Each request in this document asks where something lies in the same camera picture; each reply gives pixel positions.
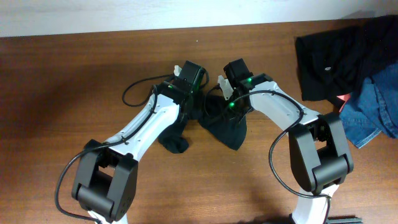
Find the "dark green cloth garment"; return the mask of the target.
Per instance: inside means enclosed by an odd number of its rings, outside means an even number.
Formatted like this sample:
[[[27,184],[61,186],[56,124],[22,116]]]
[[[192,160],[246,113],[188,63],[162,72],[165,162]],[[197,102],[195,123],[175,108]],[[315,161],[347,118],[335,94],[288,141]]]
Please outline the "dark green cloth garment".
[[[222,96],[205,96],[199,92],[193,102],[191,112],[162,131],[158,142],[173,154],[185,152],[189,148],[189,143],[182,134],[188,122],[193,120],[228,148],[237,151],[246,138],[245,116],[221,114],[221,110],[227,106]]]

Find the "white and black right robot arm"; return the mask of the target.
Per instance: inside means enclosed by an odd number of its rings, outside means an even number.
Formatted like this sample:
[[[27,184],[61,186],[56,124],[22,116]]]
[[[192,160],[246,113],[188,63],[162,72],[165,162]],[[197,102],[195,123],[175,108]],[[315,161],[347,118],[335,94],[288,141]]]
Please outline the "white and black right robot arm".
[[[228,63],[219,77],[228,110],[259,111],[282,132],[269,149],[289,139],[290,168],[300,189],[283,184],[298,197],[290,223],[349,223],[349,218],[330,218],[331,198],[354,169],[343,124],[336,113],[320,114],[294,100],[268,75],[254,75],[243,59]]]

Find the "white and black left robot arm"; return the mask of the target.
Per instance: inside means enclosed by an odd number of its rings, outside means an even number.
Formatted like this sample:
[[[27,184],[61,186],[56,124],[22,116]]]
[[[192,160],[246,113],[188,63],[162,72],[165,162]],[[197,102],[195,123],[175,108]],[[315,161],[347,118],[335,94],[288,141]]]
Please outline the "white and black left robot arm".
[[[174,76],[153,86],[141,112],[105,142],[90,140],[78,156],[72,198],[95,223],[126,223],[134,200],[139,161],[158,136],[193,108],[208,72],[186,61]]]

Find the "blue denim jeans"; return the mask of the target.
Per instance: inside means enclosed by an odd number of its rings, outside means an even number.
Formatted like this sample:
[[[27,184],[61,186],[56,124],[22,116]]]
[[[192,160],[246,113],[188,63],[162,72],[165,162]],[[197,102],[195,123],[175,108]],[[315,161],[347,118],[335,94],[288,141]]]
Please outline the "blue denim jeans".
[[[344,105],[340,119],[346,137],[358,149],[378,134],[397,138],[397,64],[364,79]]]

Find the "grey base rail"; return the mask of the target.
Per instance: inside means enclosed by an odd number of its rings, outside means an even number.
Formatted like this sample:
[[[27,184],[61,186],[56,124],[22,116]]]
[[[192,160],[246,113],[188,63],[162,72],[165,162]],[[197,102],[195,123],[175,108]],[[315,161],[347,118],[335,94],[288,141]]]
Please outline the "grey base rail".
[[[347,217],[331,217],[328,218],[326,224],[363,224],[363,219],[355,216]]]

